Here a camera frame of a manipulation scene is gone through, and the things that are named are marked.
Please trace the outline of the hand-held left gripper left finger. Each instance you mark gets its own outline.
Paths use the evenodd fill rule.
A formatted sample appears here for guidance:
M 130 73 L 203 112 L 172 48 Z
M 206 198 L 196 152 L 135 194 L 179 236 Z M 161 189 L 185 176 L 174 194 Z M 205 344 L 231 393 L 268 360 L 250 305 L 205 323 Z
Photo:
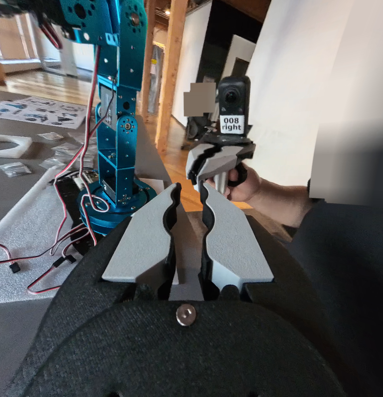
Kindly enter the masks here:
M 133 215 L 103 280 L 150 287 L 172 281 L 176 254 L 171 230 L 177 222 L 180 192 L 180 183 L 174 183 Z

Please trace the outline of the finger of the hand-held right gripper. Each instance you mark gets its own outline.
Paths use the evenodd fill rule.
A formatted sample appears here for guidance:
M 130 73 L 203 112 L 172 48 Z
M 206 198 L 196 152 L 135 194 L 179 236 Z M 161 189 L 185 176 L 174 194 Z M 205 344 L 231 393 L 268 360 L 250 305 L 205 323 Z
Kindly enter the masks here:
M 224 195 L 228 189 L 228 173 L 236 167 L 241 150 L 242 147 L 222 147 L 212 157 L 204 159 L 197 171 L 195 190 L 200 192 L 200 183 L 213 178 L 215 189 Z
M 196 181 L 199 171 L 205 161 L 217 152 L 217 147 L 209 143 L 200 143 L 188 153 L 186 162 L 186 177 L 190 181 Z

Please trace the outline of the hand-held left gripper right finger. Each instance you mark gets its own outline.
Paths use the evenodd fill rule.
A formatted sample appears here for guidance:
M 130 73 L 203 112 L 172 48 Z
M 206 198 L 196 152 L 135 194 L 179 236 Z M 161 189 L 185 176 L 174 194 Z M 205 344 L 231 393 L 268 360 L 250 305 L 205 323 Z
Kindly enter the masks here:
M 200 184 L 203 237 L 201 280 L 204 287 L 219 291 L 234 285 L 239 291 L 247 283 L 270 283 L 274 275 L 245 213 L 215 188 Z

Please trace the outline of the blue toy robot arm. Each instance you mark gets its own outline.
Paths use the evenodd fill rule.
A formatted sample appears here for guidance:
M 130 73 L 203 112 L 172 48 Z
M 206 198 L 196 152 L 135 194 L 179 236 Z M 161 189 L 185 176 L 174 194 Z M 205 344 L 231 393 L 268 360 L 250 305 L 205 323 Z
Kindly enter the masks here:
M 94 69 L 85 139 L 71 164 L 80 160 L 85 189 L 79 195 L 81 219 L 107 235 L 155 193 L 135 177 L 138 122 L 136 97 L 142 88 L 148 17 L 139 0 L 0 1 L 0 16 L 33 13 L 38 27 L 57 48 L 59 37 L 94 45 Z

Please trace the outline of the person's right forearm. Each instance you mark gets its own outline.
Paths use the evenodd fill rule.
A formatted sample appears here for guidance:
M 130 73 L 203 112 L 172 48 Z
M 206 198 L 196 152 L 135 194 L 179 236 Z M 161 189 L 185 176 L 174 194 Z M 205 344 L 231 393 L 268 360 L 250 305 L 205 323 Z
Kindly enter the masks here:
M 383 208 L 327 203 L 307 187 L 262 180 L 251 205 L 297 229 L 290 250 L 305 264 L 350 263 L 383 271 Z

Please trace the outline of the dark grey desk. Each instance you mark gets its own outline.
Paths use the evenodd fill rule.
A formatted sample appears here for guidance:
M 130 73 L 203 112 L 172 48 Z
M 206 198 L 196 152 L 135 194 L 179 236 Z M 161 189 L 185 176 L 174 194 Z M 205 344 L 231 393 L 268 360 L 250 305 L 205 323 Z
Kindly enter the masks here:
M 172 181 L 151 140 L 153 126 L 151 122 L 144 123 L 138 132 L 136 174 L 139 177 L 162 180 L 164 187 L 168 187 Z M 8 178 L 0 171 L 0 221 L 43 176 L 44 171 L 39 168 L 38 162 L 48 154 L 48 145 L 37 140 L 32 143 L 24 158 L 24 162 L 32 168 L 33 174 Z M 192 261 L 199 262 L 201 242 L 182 204 L 177 212 L 177 266 L 191 266 Z M 29 349 L 49 303 L 50 298 L 0 303 L 0 393 Z

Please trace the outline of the person's right hand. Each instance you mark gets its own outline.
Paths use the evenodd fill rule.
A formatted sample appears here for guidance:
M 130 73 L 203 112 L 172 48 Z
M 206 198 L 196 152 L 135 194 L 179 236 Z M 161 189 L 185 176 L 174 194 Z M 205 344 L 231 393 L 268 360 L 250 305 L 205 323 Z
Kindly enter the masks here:
M 261 190 L 263 186 L 263 178 L 261 178 L 254 169 L 241 163 L 247 171 L 246 180 L 235 187 L 227 185 L 222 195 L 229 201 L 244 202 L 255 207 L 261 201 Z

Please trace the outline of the wooden pillar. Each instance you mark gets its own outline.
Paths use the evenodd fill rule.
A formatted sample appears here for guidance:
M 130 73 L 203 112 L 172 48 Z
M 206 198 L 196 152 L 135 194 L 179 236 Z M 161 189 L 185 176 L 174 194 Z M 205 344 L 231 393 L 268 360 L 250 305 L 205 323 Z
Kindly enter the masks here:
M 168 133 L 187 7 L 187 0 L 171 1 L 167 42 L 163 61 L 162 95 L 159 104 L 155 136 L 155 146 L 159 154 L 164 154 L 167 150 Z

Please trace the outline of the white foam mat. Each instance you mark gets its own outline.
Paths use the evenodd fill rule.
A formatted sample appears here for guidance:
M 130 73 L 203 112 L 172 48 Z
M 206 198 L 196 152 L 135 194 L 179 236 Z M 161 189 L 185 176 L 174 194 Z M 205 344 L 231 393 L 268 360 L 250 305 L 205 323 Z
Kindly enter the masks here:
M 63 219 L 63 207 L 55 189 L 48 185 L 58 170 L 47 170 L 39 181 L 0 221 L 0 244 L 6 246 L 11 257 L 34 256 L 53 245 L 57 229 Z M 56 290 L 32 294 L 27 286 L 47 271 L 61 256 L 63 243 L 55 253 L 33 260 L 18 261 L 20 271 L 13 274 L 9 264 L 0 264 L 0 304 L 52 298 Z

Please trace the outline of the group of small parts bags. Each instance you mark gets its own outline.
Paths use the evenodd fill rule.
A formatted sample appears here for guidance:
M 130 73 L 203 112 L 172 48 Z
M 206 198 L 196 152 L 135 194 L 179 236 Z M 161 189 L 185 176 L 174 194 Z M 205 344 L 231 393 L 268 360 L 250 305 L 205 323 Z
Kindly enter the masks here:
M 31 144 L 32 138 L 25 136 L 7 136 L 0 135 L 0 142 L 10 142 L 15 144 L 14 147 L 7 149 L 0 149 L 0 158 L 10 158 L 10 159 L 19 159 L 23 154 L 25 154 Z M 61 168 L 65 167 L 66 164 L 61 162 L 59 158 L 53 157 L 46 159 L 40 164 L 41 167 L 48 170 L 52 167 Z M 31 170 L 21 162 L 12 162 L 0 165 L 0 169 L 8 176 L 20 176 L 30 174 Z

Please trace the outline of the printed instruction sheet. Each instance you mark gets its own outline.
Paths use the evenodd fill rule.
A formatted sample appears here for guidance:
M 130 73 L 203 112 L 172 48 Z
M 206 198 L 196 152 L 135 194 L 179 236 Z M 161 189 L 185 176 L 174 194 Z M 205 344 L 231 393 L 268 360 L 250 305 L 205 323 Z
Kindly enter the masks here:
M 85 120 L 87 108 L 38 97 L 0 102 L 0 118 L 50 127 L 77 129 Z

